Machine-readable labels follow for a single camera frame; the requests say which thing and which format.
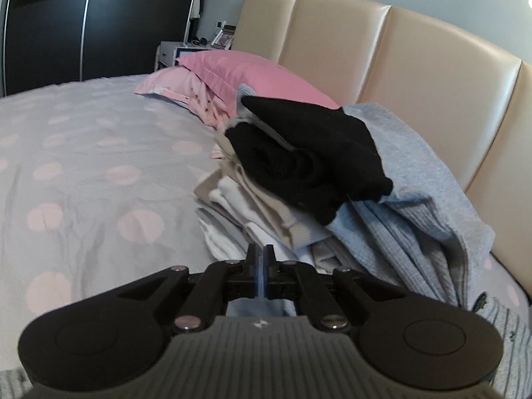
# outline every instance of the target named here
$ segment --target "beige leather headboard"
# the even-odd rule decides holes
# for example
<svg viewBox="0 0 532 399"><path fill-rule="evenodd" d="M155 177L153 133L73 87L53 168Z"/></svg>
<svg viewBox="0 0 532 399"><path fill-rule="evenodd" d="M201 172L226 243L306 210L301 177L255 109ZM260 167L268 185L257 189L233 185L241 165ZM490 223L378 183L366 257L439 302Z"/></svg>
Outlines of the beige leather headboard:
<svg viewBox="0 0 532 399"><path fill-rule="evenodd" d="M365 0L244 0L233 48L269 58L340 105L376 102L419 132L532 294L532 67L409 10Z"/></svg>

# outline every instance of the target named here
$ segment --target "gray knit fabric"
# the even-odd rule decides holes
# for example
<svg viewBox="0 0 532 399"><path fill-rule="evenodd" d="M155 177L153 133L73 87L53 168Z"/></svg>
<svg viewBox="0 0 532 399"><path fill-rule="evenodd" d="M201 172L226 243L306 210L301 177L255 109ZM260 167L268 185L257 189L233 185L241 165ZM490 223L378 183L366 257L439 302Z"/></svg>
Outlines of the gray knit fabric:
<svg viewBox="0 0 532 399"><path fill-rule="evenodd" d="M469 296L494 241L449 168L429 145L398 117L379 105L344 107L365 122L394 189L380 202L353 202L330 224L334 234L377 277L388 263L411 291L470 308ZM368 250L353 240L361 220Z"/></svg>
<svg viewBox="0 0 532 399"><path fill-rule="evenodd" d="M526 399L532 395L532 341L530 329L498 299L486 297L476 312L487 319L504 341L504 354L491 386L508 399Z"/></svg>
<svg viewBox="0 0 532 399"><path fill-rule="evenodd" d="M0 399L19 399L31 389L31 382L22 368L0 372Z"/></svg>

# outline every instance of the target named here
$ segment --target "polka dot duvet cover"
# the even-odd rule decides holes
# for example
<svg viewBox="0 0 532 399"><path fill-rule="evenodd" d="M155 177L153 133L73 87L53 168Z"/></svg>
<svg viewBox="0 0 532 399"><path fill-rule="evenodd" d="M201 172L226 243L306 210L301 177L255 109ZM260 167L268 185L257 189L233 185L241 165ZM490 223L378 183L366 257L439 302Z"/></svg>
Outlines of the polka dot duvet cover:
<svg viewBox="0 0 532 399"><path fill-rule="evenodd" d="M167 268L212 262L192 190L214 131L133 93L143 75L0 100L0 370L36 316Z"/></svg>

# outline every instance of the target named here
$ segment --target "pillowcase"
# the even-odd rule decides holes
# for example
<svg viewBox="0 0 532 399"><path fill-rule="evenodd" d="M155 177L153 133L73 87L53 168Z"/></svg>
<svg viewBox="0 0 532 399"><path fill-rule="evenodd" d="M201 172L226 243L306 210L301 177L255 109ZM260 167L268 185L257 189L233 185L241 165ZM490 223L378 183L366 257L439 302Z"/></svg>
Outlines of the pillowcase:
<svg viewBox="0 0 532 399"><path fill-rule="evenodd" d="M137 85L134 93L166 97L217 130L223 130L225 122L232 116L227 113L223 100L194 73L182 66L152 73Z"/></svg>
<svg viewBox="0 0 532 399"><path fill-rule="evenodd" d="M236 114L236 90L249 85L257 95L277 99L315 103L337 109L328 95L296 74L258 55L241 51L202 51L178 58L227 105L227 113Z"/></svg>

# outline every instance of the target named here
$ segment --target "gray gripper base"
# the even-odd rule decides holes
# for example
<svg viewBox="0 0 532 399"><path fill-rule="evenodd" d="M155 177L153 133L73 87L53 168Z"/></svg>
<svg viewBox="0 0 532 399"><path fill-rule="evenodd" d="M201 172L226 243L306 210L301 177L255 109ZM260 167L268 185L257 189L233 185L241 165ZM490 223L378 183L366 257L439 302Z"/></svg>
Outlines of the gray gripper base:
<svg viewBox="0 0 532 399"><path fill-rule="evenodd" d="M26 399L502 399L482 383L455 392L398 384L361 357L351 340L322 333L307 317L217 317L201 333L180 334L145 374L91 393L36 385Z"/></svg>

